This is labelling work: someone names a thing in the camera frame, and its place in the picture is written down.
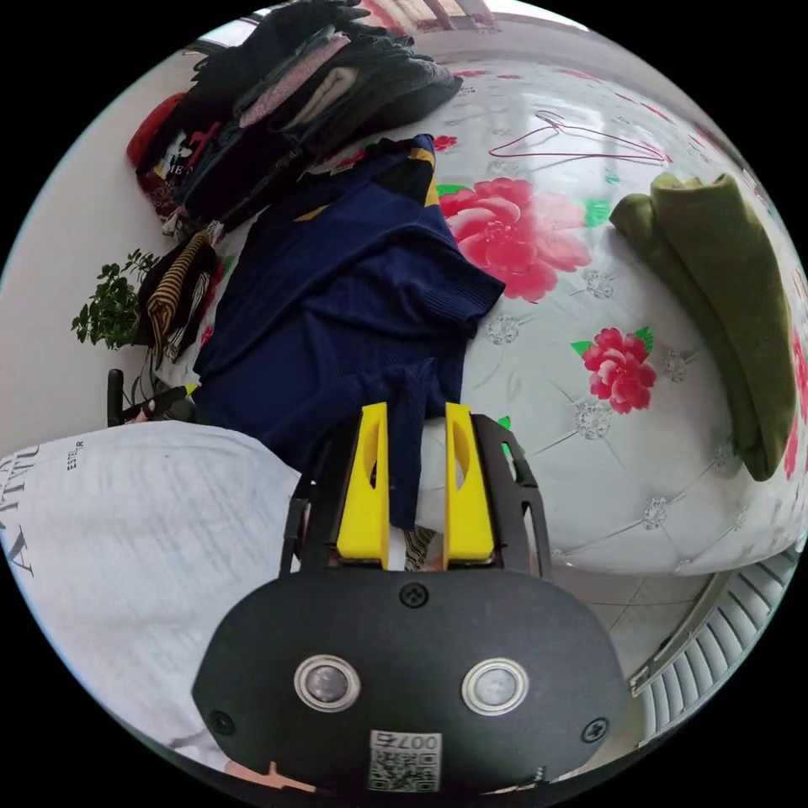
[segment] printed number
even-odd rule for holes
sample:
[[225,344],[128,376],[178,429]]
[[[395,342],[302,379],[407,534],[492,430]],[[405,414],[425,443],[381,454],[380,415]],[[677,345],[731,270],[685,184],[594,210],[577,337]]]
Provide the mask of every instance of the printed number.
[[434,736],[423,737],[421,735],[403,735],[398,740],[399,749],[430,749],[438,748],[438,739]]

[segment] navy blue sweater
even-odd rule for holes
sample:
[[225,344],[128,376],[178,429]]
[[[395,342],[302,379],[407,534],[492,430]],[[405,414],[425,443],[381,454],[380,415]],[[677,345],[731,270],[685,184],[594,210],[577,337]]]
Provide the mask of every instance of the navy blue sweater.
[[458,252],[433,172],[419,136],[301,180],[253,225],[195,365],[205,419],[297,470],[344,418],[386,401],[391,522],[404,529],[424,419],[460,399],[466,345],[503,289]]

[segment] screw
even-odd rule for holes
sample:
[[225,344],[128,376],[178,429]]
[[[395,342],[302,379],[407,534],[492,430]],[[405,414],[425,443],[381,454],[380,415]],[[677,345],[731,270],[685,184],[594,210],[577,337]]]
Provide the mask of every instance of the screw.
[[214,710],[210,714],[210,723],[213,725],[214,732],[218,735],[233,735],[236,732],[236,725],[233,719],[221,710]]
[[398,597],[409,609],[420,609],[429,600],[429,592],[421,583],[408,583],[401,587]]
[[595,741],[599,741],[606,734],[606,730],[608,728],[609,722],[606,721],[605,718],[596,718],[594,721],[590,721],[586,727],[584,727],[584,730],[581,733],[581,740],[584,743],[594,743]]

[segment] green leaf print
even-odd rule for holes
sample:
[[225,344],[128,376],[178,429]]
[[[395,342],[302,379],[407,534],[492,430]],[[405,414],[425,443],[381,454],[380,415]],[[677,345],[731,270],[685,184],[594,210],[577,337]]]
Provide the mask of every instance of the green leaf print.
[[[510,428],[511,428],[511,417],[509,415],[506,415],[505,417],[500,418],[497,421],[497,423],[501,427],[505,427],[505,429],[510,430]],[[508,447],[508,444],[502,444],[502,451],[505,453],[506,457],[511,456],[511,449]]]
[[601,226],[609,220],[609,214],[612,212],[612,205],[608,199],[587,197],[583,201],[583,206],[587,212],[583,220],[586,227]]
[[588,351],[593,343],[591,343],[588,339],[583,340],[580,343],[570,343],[572,350],[575,351],[578,356],[583,356],[586,351]]
[[438,196],[445,196],[446,194],[456,194],[458,191],[470,191],[465,185],[436,185],[435,190]]
[[646,326],[634,332],[635,337],[639,337],[646,344],[646,351],[650,353],[654,349],[654,335],[651,329]]

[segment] olive green sweater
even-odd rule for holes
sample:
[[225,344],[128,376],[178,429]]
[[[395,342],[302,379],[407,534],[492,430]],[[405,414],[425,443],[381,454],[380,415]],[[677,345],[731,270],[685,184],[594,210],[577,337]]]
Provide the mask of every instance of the olive green sweater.
[[789,304],[766,231],[722,174],[710,185],[661,174],[610,220],[679,298],[718,365],[738,454],[755,480],[783,457],[794,420]]

